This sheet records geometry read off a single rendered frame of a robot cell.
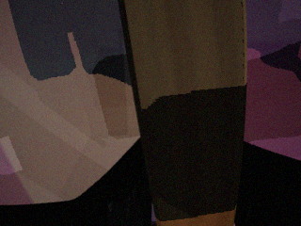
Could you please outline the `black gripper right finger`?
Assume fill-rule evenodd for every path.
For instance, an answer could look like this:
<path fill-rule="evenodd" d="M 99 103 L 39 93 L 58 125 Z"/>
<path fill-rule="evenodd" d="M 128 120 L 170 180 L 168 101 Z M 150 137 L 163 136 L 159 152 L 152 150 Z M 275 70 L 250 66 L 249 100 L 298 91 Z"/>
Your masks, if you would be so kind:
<path fill-rule="evenodd" d="M 301 226 L 301 161 L 244 141 L 236 226 Z"/>

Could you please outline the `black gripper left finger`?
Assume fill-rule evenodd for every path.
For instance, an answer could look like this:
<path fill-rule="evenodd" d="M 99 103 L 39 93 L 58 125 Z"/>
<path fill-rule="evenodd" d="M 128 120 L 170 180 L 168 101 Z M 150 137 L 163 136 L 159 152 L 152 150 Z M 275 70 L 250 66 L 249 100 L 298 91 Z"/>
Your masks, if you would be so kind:
<path fill-rule="evenodd" d="M 75 200 L 0 204 L 0 226 L 151 226 L 142 140 Z"/>

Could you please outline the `dark brown wooden rail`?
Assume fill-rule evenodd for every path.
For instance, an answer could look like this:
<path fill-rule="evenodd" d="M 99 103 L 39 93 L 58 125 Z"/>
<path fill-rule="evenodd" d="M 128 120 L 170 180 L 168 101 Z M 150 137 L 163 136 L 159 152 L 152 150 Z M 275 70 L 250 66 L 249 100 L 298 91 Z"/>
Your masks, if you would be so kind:
<path fill-rule="evenodd" d="M 233 226 L 246 0 L 118 0 L 157 226 Z"/>

